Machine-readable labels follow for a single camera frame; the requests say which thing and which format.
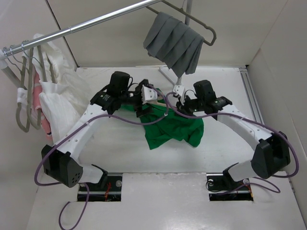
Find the beige wooden hanger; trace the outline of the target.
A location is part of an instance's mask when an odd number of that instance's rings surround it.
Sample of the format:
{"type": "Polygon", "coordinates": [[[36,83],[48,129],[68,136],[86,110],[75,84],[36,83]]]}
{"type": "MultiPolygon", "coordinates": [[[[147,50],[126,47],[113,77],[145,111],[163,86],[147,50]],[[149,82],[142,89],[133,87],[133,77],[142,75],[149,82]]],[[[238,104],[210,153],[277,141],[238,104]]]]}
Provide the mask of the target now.
{"type": "Polygon", "coordinates": [[[157,106],[160,106],[160,107],[167,107],[167,104],[161,103],[161,102],[158,102],[158,101],[149,101],[147,103],[151,104],[151,105],[157,105],[157,106]]]}

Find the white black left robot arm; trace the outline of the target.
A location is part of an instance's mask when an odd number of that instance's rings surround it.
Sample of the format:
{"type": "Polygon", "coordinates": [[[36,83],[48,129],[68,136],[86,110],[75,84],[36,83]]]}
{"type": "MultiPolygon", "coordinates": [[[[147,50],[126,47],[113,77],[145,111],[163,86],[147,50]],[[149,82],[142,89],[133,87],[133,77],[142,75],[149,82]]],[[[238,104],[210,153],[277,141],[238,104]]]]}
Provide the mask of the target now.
{"type": "Polygon", "coordinates": [[[121,71],[111,75],[110,82],[90,100],[85,112],[71,130],[54,146],[45,145],[41,151],[44,173],[69,188],[78,183],[90,183],[96,190],[107,184],[107,172],[96,165],[84,165],[79,155],[98,128],[114,117],[122,105],[134,107],[137,116],[151,112],[143,106],[157,100],[158,93],[147,79],[130,90],[132,77],[121,71]]]}

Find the green t shirt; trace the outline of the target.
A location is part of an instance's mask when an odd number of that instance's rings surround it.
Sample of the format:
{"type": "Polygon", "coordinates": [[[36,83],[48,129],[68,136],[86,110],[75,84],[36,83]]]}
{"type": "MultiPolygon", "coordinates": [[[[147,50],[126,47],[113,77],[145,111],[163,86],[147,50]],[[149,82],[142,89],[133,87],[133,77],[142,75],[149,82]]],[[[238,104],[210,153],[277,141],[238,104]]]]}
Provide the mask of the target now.
{"type": "MultiPolygon", "coordinates": [[[[151,108],[152,112],[140,117],[141,123],[154,122],[166,112],[166,107],[144,105],[142,109],[151,108]]],[[[169,109],[168,116],[152,125],[143,126],[145,138],[150,150],[156,149],[169,140],[185,141],[196,148],[204,134],[204,122],[201,119],[187,119],[169,109]]]]}

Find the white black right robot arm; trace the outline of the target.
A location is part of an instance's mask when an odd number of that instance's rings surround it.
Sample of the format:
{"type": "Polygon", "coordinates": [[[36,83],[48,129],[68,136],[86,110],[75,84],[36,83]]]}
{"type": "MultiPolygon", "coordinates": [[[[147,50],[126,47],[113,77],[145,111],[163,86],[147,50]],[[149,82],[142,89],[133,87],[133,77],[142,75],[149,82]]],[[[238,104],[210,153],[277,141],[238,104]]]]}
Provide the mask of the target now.
{"type": "Polygon", "coordinates": [[[268,179],[290,164],[286,135],[270,131],[246,118],[233,103],[224,96],[217,97],[211,83],[201,80],[194,83],[195,98],[185,95],[182,85],[175,85],[173,92],[178,97],[177,110],[184,117],[192,117],[195,112],[204,112],[216,121],[236,132],[254,150],[251,160],[235,163],[221,174],[208,175],[208,187],[212,191],[234,190],[248,178],[268,179]]]}

